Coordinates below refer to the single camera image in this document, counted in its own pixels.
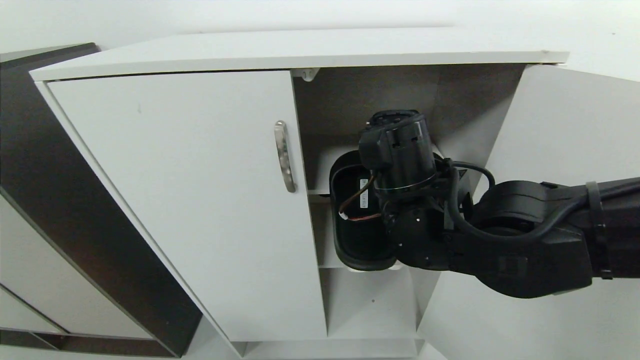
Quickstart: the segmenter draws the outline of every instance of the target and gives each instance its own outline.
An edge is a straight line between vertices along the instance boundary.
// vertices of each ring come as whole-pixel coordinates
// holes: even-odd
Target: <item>black cable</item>
[[[460,182],[460,174],[458,172],[458,169],[454,166],[449,167],[449,173],[451,175],[451,193],[449,194],[449,200],[447,201],[447,210],[449,212],[451,220],[453,221],[455,226],[457,226],[458,229],[460,229],[460,231],[462,231],[463,233],[475,236],[476,238],[484,241],[508,241],[511,243],[532,243],[538,241],[542,236],[551,231],[554,226],[560,223],[560,221],[564,220],[569,214],[580,209],[588,203],[587,194],[574,197],[564,205],[554,209],[553,212],[551,212],[551,214],[546,219],[544,219],[544,221],[542,221],[539,226],[526,234],[513,236],[490,234],[471,225],[465,220],[462,214],[460,214],[460,209],[458,208],[458,183]],[[638,191],[640,191],[640,181],[613,186],[612,188],[602,190],[600,192],[600,196],[604,200]]]
[[[495,186],[495,177],[493,177],[493,174],[489,170],[483,167],[480,167],[476,164],[465,163],[462,161],[453,161],[452,165],[455,167],[468,168],[471,170],[481,172],[482,174],[484,174],[484,176],[486,176],[486,179],[489,180],[489,187],[492,188]]]

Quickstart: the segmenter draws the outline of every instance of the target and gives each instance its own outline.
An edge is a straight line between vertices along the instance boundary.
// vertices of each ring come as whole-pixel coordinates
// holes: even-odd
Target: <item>shelf compartment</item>
[[[320,269],[320,280],[329,338],[417,337],[419,310],[408,269]]]
[[[309,195],[329,195],[329,171],[339,157],[358,149],[357,135],[301,135]]]
[[[263,341],[248,343],[243,359],[401,359],[417,354],[413,339]]]
[[[316,241],[316,256],[319,268],[346,268],[335,253],[333,242],[333,219],[331,204],[311,203],[311,223]]]

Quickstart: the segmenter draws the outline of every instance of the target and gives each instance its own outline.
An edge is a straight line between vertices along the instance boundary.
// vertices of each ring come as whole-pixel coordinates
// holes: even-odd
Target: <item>label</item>
[[[360,188],[362,189],[367,183],[369,179],[360,179]],[[367,209],[369,207],[369,191],[365,190],[364,193],[360,194],[360,209]]]

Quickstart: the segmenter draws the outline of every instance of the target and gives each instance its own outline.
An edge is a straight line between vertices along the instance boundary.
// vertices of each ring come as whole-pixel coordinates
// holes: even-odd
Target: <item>dark wood panel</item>
[[[62,351],[127,356],[173,357],[173,354],[153,340],[127,340],[69,337]]]
[[[0,187],[98,289],[181,355],[200,311],[103,187],[28,74],[97,51],[85,44],[0,64]]]
[[[24,331],[12,331],[0,329],[0,345],[9,345],[14,347],[30,347],[53,349],[46,342],[38,339],[36,336]]]

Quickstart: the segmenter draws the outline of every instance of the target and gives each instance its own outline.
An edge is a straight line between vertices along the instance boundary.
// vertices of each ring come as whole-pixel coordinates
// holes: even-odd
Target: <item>white floor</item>
[[[238,360],[229,349],[213,326],[202,320],[193,336],[184,360]],[[0,346],[0,360],[157,360],[157,357],[130,357],[73,354],[50,350]],[[447,360],[441,353],[429,344],[425,344],[420,356],[416,360]]]

